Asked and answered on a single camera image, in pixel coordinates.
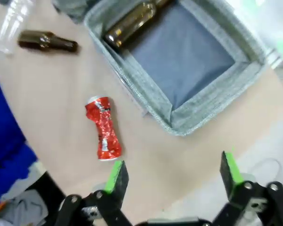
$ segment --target red can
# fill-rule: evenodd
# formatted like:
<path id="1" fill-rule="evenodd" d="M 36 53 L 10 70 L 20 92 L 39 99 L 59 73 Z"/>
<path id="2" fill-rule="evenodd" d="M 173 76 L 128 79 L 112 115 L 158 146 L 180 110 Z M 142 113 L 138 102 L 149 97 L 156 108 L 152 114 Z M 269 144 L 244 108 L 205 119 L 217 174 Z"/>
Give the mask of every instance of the red can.
<path id="1" fill-rule="evenodd" d="M 109 98 L 100 96 L 91 97 L 85 107 L 87 118 L 94 121 L 98 129 L 99 160 L 109 161 L 120 157 L 122 147 L 113 128 Z"/>

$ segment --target bottle neck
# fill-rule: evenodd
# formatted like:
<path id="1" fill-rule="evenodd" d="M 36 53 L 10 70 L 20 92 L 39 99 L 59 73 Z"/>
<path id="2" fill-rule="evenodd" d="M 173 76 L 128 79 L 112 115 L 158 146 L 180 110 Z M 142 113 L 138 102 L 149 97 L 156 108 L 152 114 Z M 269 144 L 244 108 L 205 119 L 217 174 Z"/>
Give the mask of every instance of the bottle neck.
<path id="1" fill-rule="evenodd" d="M 49 47 L 52 49 L 60 49 L 75 53 L 77 52 L 78 44 L 75 41 L 70 41 L 67 39 L 60 38 L 58 36 L 53 36 L 50 38 Z"/>

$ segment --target blue fabric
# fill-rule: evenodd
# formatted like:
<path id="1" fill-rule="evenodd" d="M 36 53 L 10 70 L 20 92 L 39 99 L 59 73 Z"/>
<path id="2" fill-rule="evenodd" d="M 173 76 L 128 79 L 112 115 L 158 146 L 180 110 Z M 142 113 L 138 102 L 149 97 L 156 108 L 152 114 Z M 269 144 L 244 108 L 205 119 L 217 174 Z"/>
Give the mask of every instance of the blue fabric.
<path id="1" fill-rule="evenodd" d="M 27 178 L 36 160 L 0 88 L 0 197 L 17 179 Z"/>
<path id="2" fill-rule="evenodd" d="M 235 61 L 206 28 L 178 2 L 130 48 L 160 87 L 173 110 L 227 71 Z"/>

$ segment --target bottle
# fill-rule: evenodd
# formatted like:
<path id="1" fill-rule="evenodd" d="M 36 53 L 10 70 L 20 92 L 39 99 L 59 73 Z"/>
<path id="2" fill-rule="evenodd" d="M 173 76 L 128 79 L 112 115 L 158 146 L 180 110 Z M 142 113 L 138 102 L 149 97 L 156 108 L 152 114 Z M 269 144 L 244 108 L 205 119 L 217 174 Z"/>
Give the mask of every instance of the bottle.
<path id="1" fill-rule="evenodd" d="M 115 50 L 120 49 L 138 31 L 144 28 L 171 0 L 145 1 L 127 13 L 104 35 L 103 39 Z"/>
<path id="2" fill-rule="evenodd" d="M 76 53 L 78 50 L 77 42 L 60 38 L 52 32 L 42 31 L 25 30 L 21 32 L 18 45 L 22 48 L 38 49 L 41 51 L 56 49 Z"/>

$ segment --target beige table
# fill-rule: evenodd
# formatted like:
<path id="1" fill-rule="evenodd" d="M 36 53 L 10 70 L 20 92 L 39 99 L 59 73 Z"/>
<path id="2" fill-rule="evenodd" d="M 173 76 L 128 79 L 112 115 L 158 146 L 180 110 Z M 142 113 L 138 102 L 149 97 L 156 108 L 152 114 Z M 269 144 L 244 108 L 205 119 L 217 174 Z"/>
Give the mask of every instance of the beige table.
<path id="1" fill-rule="evenodd" d="M 283 115 L 283 87 L 267 70 L 224 112 L 187 137 L 141 117 L 82 27 L 39 1 L 27 28 L 76 40 L 78 56 L 16 49 L 0 62 L 0 83 L 29 144 L 66 194 L 87 195 L 112 162 L 97 160 L 97 131 L 85 117 L 89 97 L 113 99 L 113 115 L 130 182 L 123 211 L 133 222 L 154 216 L 218 173 L 220 154 L 244 152 Z"/>

